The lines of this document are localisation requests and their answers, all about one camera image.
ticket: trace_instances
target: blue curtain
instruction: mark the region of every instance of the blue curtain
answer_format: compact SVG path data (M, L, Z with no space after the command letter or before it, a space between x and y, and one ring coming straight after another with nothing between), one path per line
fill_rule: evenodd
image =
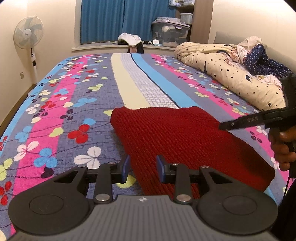
M81 44L117 40L123 17L124 0L82 0Z
M151 23L157 17L172 17L176 8L168 0L125 0L122 32L136 34L142 40L152 40Z
M157 17L175 17L168 0L82 0L81 44L115 41L123 32L152 40Z

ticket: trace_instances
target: black pants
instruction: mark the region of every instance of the black pants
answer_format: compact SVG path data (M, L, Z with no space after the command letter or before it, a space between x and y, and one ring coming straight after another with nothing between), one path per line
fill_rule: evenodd
M296 180L279 206L279 214L271 232L280 241L296 240Z

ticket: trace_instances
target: yellow stripe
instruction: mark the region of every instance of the yellow stripe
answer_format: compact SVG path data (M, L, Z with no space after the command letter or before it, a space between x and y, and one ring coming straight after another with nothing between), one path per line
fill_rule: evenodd
M135 85L133 79L124 68L120 56L120 53L114 53L111 56L111 65L124 106L132 110L150 107Z

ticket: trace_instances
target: pink stripe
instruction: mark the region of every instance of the pink stripe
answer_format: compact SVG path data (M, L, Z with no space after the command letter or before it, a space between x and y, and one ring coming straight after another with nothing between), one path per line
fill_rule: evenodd
M181 73L181 72L176 72L174 69L170 68L165 62L163 59L161 59L161 57L157 56L157 55L151 55L153 58L156 58L156 61L159 61L161 62L161 64L163 65L163 67L167 70L169 70L170 72L172 72L173 74L177 75L177 76L180 76L180 77L183 77L185 80L186 83L188 84L193 84L193 85L196 85L196 81L192 80L192 79L188 79L188 76L184 73ZM209 99L211 99L214 103L216 103L218 106L220 106L226 113L228 113L233 119L236 119L238 117L241 117L240 114L238 113L234 113L232 111L232 107L230 108L229 105L224 105L223 103L220 103L219 102L219 99L218 98L215 98L211 92L208 92L206 91L204 88L199 88L198 90L196 90L197 92L201 93L201 94L204 94L204 95L207 95L209 96ZM257 133L256 131L256 127L248 127L246 128L247 131L252 131L254 133ZM270 156L270 157L274 157L274 153L273 151L271 150L270 148L270 142L268 141L267 139L267 136L265 136L264 134L261 135L261 140L262 140L262 143L260 144L260 146L262 147L262 149L264 149L264 151ZM286 182L288 180L288 172L282 172L281 170L278 170L281 174L281 176L283 177L284 181Z
M87 63L87 58L80 58L77 61ZM51 148L52 156L55 156L57 151L57 145L59 136L49 137L49 134L58 127L62 127L63 119L60 119L61 115L66 114L67 108L64 108L63 105L65 102L70 102L72 95L74 93L76 85L74 84L78 80L71 78L78 71L83 69L83 64L79 64L75 69L68 71L66 74L72 74L71 76L65 77L58 80L59 84L54 87L48 87L48 91L51 92L50 98L46 101L52 101L56 104L53 108L45 107L45 111L48 112L48 115L41 117L42 119L37 123L33 124L33 128L30 132L29 138L26 142L26 146L32 141L38 141L39 145L26 153L25 157L20 160L18 170L16 172L16 178L14 182L13 195L17 195L22 191L27 190L47 179L41 178L40 175L44 172L44 167L37 168L34 166L33 162L36 158L39 157L39 151L43 148ZM69 93L66 95L61 95L59 97L54 97L53 93L58 92L59 89L66 88ZM67 97L65 100L59 100L61 97Z

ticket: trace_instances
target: fan blade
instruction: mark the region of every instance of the fan blade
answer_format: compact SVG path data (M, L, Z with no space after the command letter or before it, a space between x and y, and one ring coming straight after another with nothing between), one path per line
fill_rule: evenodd
M17 36L22 36L22 31L18 28L15 32Z
M22 40L22 41L20 42L20 46L24 46L27 42L28 42L27 39Z
M24 24L24 29L29 28L30 23L31 23L32 20L33 20L32 18L28 18L28 19L26 19L26 22L25 22L25 24Z
M38 42L38 39L34 33L32 33L30 39L31 39L31 46L34 46L34 44Z
M42 29L42 25L41 24L35 24L31 27L33 30L35 29Z

